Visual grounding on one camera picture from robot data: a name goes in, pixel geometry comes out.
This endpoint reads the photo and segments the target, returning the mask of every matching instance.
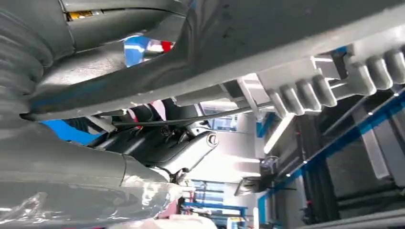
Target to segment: blue steel beam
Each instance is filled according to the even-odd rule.
[[[358,126],[354,126],[347,132],[345,132],[341,137],[337,138],[335,141],[329,145],[322,148],[315,156],[310,158],[306,164],[302,164],[292,173],[290,177],[283,179],[275,185],[274,189],[269,190],[266,194],[257,200],[257,205],[259,208],[259,221],[260,223],[266,223],[266,200],[277,193],[279,190],[285,188],[291,182],[293,182],[299,176],[304,176],[305,171],[310,167],[315,166],[317,162],[323,161],[330,157],[337,151],[341,150],[362,134],[370,131],[373,127],[378,126],[380,123],[390,118],[392,115],[401,111],[405,107],[405,93],[400,93],[398,97],[392,97],[390,101],[384,103],[377,111],[373,112],[373,115],[369,116],[363,120]]]

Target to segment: cable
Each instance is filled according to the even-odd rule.
[[[263,103],[259,104],[257,107],[259,109],[269,107],[271,106],[272,103]],[[174,120],[167,120],[167,121],[153,121],[153,122],[141,122],[141,123],[117,123],[113,122],[113,125],[115,126],[123,126],[123,125],[140,125],[140,126],[159,126],[159,125],[177,125],[177,124],[183,124],[186,122],[190,123],[195,123],[198,121],[204,121],[207,119],[213,119],[213,118],[220,118],[228,115],[235,115],[243,112],[249,112],[252,111],[252,108],[248,107],[243,107],[239,109],[235,109],[232,111],[225,111],[225,112],[220,112],[217,114],[210,114],[210,115],[203,115],[203,116],[197,116],[197,117],[192,117],[192,118],[184,118],[184,119],[174,119]]]

